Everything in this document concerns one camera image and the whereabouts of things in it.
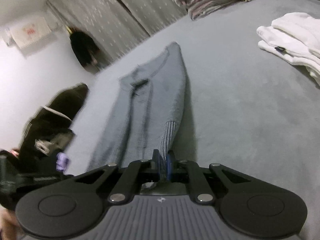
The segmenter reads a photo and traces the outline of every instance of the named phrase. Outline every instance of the bed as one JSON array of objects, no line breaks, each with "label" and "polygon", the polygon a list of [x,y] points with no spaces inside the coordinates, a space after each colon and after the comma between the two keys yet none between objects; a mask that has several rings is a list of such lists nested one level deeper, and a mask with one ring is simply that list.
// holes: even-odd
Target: bed
[{"label": "bed", "polygon": [[256,29],[289,12],[320,18],[320,0],[252,0],[157,33],[97,75],[76,117],[67,154],[71,174],[85,172],[108,122],[119,78],[170,42],[188,78],[181,126],[172,149],[200,166],[222,163],[301,196],[308,218],[302,239],[320,237],[320,87],[304,67],[260,50]]}]

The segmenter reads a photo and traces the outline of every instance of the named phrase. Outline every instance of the white strap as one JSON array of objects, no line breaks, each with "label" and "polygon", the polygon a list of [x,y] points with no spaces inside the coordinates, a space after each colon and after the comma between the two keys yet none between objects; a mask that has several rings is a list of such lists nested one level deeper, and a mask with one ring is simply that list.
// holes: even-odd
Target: white strap
[{"label": "white strap", "polygon": [[54,113],[54,114],[57,114],[57,115],[59,115],[59,116],[61,116],[61,117],[67,118],[68,120],[72,121],[72,120],[71,120],[69,117],[67,117],[65,114],[60,113],[60,112],[58,112],[58,111],[56,111],[56,110],[53,110],[53,109],[50,108],[50,107],[43,106],[43,108],[44,108],[45,110],[48,110],[48,111],[50,111],[50,112],[52,112],[52,113]]}]

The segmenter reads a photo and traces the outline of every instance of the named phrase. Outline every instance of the purple cloth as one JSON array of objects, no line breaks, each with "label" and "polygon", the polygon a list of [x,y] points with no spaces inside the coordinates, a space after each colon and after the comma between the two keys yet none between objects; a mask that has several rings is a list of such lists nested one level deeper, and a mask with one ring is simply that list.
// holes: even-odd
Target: purple cloth
[{"label": "purple cloth", "polygon": [[65,153],[57,154],[57,171],[65,173],[70,163],[70,159]]}]

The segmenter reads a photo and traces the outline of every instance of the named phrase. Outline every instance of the clothing label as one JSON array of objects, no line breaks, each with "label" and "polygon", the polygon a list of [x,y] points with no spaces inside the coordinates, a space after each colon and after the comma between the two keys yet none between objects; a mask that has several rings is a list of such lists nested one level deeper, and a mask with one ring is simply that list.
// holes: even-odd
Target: clothing label
[{"label": "clothing label", "polygon": [[284,53],[284,52],[285,52],[285,48],[280,47],[280,46],[275,47],[275,50],[278,51],[278,52],[280,52],[280,53]]}]

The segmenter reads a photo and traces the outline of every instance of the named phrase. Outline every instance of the light blue sweater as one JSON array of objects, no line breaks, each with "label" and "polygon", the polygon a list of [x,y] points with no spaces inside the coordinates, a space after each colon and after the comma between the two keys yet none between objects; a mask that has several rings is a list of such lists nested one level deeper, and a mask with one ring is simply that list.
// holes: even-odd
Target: light blue sweater
[{"label": "light blue sweater", "polygon": [[151,159],[158,149],[165,171],[166,154],[182,118],[185,82],[185,66],[175,42],[122,78],[119,96],[87,170],[107,163],[127,167],[132,161]]}]

